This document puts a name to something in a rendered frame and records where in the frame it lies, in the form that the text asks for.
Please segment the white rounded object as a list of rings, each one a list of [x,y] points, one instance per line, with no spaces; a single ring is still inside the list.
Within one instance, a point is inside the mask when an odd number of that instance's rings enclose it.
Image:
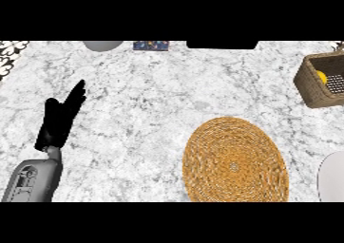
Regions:
[[[321,162],[317,189],[321,202],[344,202],[344,151],[327,155]]]

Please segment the black appliance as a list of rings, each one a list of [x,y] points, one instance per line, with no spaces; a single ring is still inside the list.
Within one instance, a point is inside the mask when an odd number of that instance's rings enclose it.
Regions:
[[[209,48],[209,49],[253,49],[256,41],[187,41],[185,45],[188,48]]]

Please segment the grey round object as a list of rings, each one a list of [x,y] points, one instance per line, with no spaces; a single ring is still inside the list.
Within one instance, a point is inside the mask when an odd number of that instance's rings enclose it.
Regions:
[[[120,45],[122,41],[84,41],[84,46],[95,51],[95,52],[104,52],[112,50]]]

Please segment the black and white mesh object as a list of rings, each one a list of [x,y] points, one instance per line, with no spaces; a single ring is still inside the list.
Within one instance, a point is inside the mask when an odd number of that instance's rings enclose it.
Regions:
[[[329,75],[326,87],[333,94],[344,93],[344,78],[340,75]]]

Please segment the yellow lemon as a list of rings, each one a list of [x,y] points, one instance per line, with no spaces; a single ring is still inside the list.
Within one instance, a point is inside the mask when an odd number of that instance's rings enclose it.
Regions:
[[[320,70],[317,70],[315,72],[317,72],[317,75],[320,77],[320,80],[321,80],[323,84],[327,84],[329,79],[327,79],[326,73],[323,71],[320,71]]]

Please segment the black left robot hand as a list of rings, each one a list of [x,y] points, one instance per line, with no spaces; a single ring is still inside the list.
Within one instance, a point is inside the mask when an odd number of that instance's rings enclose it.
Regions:
[[[85,101],[84,86],[85,81],[81,80],[61,103],[54,98],[44,102],[42,126],[35,142],[35,149],[41,152],[48,146],[61,148],[66,143],[72,121]]]

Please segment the round woven straw placemat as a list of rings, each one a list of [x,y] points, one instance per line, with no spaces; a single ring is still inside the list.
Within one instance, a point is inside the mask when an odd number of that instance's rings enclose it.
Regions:
[[[193,201],[284,202],[286,163],[265,132],[234,117],[213,118],[185,143],[182,179]]]

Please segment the dark blue patterned box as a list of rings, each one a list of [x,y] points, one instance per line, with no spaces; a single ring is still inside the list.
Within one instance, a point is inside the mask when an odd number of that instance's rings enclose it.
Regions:
[[[168,41],[134,41],[134,50],[166,51],[169,47]]]

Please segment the brown wicker basket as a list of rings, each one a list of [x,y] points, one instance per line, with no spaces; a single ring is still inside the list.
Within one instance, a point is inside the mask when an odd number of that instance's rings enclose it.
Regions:
[[[344,51],[306,55],[293,79],[302,101],[309,108],[344,105],[344,93],[329,92],[317,75],[317,70],[326,75],[340,75],[344,78]]]

